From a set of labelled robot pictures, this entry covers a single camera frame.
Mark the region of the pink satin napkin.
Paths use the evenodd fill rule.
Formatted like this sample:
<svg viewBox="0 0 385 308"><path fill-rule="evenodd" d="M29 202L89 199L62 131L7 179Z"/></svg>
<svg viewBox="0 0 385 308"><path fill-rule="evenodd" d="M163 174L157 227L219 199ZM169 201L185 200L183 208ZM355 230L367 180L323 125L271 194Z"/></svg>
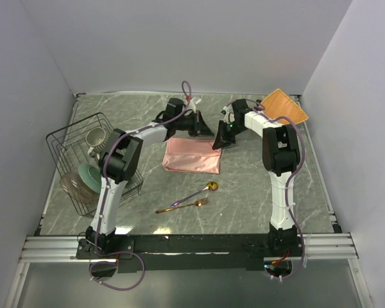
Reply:
<svg viewBox="0 0 385 308"><path fill-rule="evenodd" d="M180 173L219 174L221 150L212 149L213 140L170 138L162 166Z"/></svg>

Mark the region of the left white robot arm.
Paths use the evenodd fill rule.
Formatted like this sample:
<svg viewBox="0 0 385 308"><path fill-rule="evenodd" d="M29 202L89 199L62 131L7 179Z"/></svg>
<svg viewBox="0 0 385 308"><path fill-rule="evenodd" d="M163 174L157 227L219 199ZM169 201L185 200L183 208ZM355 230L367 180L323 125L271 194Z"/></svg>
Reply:
<svg viewBox="0 0 385 308"><path fill-rule="evenodd" d="M92 223L85 232L92 251L101 258L114 251L116 217L121 196L127 183L133 178L142 150L169 140L178 131L191 137L213 136L205 124L201 112L189 108L191 95L185 100L170 98L166 109L151 123L125 132L113 130L99 158L101 193Z"/></svg>

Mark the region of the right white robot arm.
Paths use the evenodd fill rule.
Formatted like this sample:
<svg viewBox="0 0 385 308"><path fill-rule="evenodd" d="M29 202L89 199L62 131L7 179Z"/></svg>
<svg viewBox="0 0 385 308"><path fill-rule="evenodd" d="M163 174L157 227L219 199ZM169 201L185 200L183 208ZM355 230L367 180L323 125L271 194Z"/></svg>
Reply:
<svg viewBox="0 0 385 308"><path fill-rule="evenodd" d="M262 163L271 180L272 215L267 247L281 256L300 243L294 216L294 177L304 162L305 148L298 140L296 125L286 116L268 117L264 106L256 102L250 108L246 99L224 106L224 118L218 123L213 150L236 143L236 135L251 130L262 139Z"/></svg>

